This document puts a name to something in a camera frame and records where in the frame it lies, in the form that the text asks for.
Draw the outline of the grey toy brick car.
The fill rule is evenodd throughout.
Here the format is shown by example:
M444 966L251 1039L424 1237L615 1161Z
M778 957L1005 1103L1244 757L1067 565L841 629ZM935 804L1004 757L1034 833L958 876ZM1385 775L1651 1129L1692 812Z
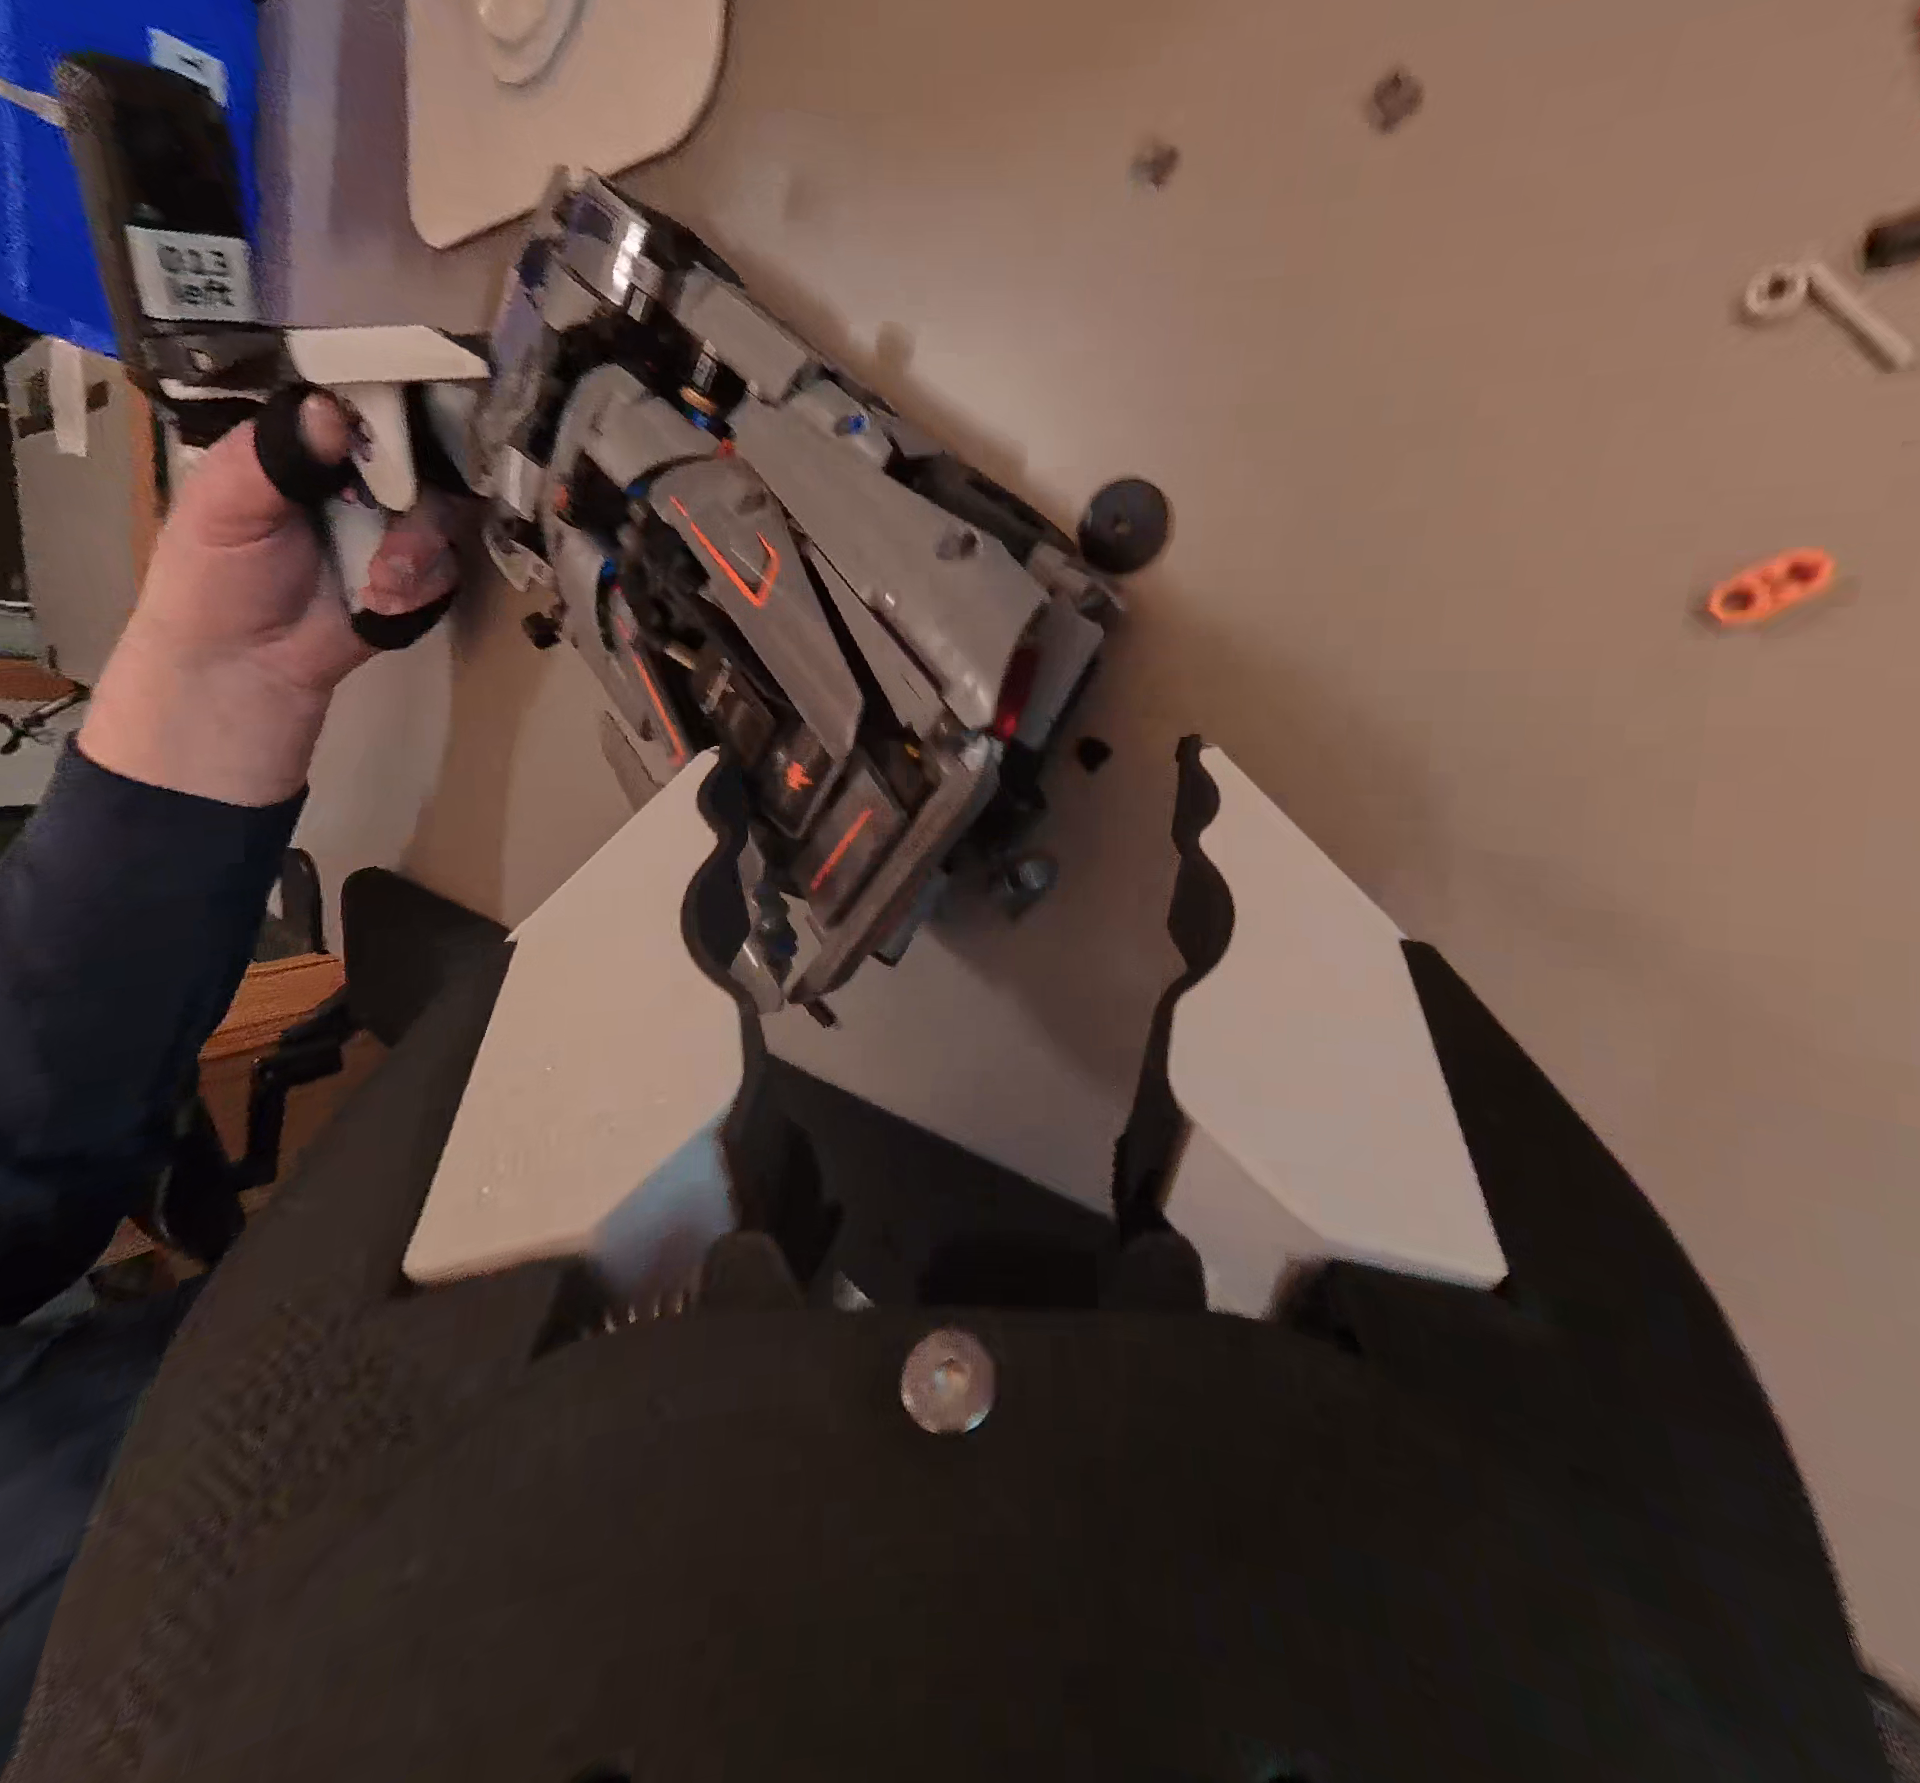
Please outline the grey toy brick car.
M963 882L1052 882L1046 760L1119 611L1040 512L846 380L692 228L555 169L450 451L661 791L747 800L732 973L763 1010L896 964Z

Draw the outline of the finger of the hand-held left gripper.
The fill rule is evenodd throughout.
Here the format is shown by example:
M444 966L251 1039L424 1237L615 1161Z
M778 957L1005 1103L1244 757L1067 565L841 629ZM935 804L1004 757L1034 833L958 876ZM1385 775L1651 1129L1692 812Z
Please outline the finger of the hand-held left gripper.
M485 381L482 349L433 326L333 326L280 331L283 381L322 388L359 383Z

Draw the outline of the orange two-hole brick piece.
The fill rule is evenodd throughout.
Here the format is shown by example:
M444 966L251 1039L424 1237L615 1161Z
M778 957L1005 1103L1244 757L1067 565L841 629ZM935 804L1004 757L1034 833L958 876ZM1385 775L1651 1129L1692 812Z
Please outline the orange two-hole brick piece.
M1735 571L1712 585L1699 613L1721 633L1744 633L1796 613L1827 595L1838 578L1833 556L1796 546Z

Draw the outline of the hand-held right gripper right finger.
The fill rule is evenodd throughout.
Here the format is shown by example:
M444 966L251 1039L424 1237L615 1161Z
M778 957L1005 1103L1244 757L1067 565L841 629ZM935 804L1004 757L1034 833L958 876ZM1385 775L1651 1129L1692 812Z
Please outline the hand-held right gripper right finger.
M1178 968L1113 1151L1120 1239L1177 1237L1206 1289L1330 1264L1496 1289L1402 931L1219 745L1181 739L1174 762Z

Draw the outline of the person's left forearm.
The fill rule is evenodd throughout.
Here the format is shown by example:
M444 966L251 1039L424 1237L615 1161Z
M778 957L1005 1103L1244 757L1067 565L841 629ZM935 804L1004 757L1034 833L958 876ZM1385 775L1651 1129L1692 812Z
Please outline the person's left forearm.
M2 861L2 1322L109 1246L175 1147L305 789L236 804L68 745Z

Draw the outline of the light grey axle pin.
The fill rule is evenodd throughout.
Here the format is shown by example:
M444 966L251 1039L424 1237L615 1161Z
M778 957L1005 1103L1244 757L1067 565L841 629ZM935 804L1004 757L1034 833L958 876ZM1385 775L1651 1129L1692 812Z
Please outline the light grey axle pin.
M1899 374L1915 365L1915 344L1908 332L1818 259L1763 266L1736 302L1738 320L1749 326L1785 325L1806 309L1835 326L1877 370Z

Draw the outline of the white stand base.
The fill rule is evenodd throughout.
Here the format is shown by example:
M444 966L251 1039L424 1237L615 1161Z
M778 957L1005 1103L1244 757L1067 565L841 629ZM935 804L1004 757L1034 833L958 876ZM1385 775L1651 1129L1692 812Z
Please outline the white stand base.
M618 175L706 112L730 0L288 0L269 102L290 265L445 253L530 214L547 175Z

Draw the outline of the black round brick piece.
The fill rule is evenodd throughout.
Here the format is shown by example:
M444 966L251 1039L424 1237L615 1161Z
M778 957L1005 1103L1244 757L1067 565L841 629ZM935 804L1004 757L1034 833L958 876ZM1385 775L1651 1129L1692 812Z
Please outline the black round brick piece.
M1169 542L1172 507L1163 489L1139 475L1104 482L1076 523L1080 559L1106 575L1152 566Z

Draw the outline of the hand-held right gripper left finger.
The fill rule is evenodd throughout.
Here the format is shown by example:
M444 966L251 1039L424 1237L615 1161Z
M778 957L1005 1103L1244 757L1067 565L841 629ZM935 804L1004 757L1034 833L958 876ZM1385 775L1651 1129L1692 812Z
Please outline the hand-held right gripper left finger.
M747 1041L730 960L692 946L701 812L729 762L694 755L524 918L399 1271L447 1285L578 1260L603 1285L692 1285L736 1227L723 1126Z

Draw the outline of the person's left hand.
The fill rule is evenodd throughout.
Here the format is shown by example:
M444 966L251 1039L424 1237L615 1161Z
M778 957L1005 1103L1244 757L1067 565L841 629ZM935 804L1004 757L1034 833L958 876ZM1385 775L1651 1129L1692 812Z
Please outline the person's left hand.
M253 418L171 496L76 750L132 784L265 810L300 794L340 683L376 656L354 619L418 619L457 561L420 501L376 544L352 607L320 529L261 464Z

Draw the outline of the blue plastic bin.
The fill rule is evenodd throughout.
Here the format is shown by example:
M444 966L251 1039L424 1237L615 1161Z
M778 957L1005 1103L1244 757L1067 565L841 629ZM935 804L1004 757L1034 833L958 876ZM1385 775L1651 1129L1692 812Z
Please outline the blue plastic bin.
M2 0L2 78L13 90L52 94L64 55L105 52L145 65L151 35L222 72L243 205L257 212L253 0ZM2 308L26 331L116 356L64 133L10 98L2 102Z

